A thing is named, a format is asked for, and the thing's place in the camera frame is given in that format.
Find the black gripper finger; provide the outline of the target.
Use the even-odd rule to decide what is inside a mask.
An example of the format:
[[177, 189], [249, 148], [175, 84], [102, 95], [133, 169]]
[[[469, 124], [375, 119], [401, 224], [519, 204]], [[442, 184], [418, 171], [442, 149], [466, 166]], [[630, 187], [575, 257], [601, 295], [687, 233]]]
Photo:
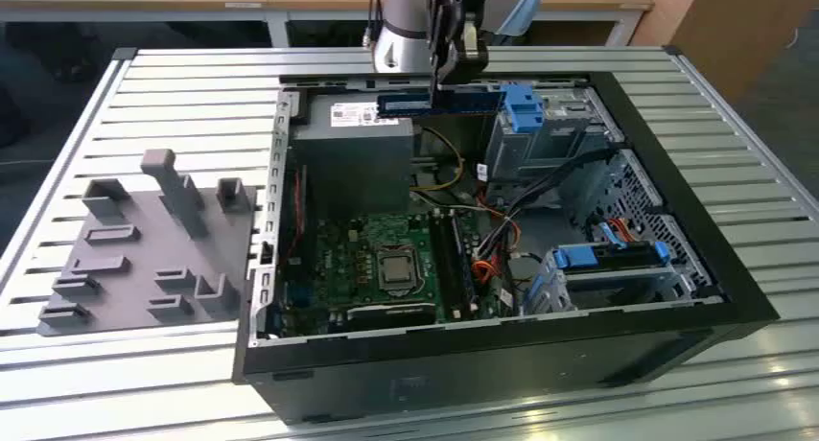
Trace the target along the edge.
[[478, 78], [489, 65], [487, 45], [474, 24], [465, 24], [450, 43], [447, 84], [466, 84]]
[[439, 108], [439, 81], [441, 81], [441, 68], [446, 63], [447, 58], [447, 32], [443, 28], [438, 28], [430, 36], [430, 89], [429, 89], [429, 101], [430, 109], [435, 111]]

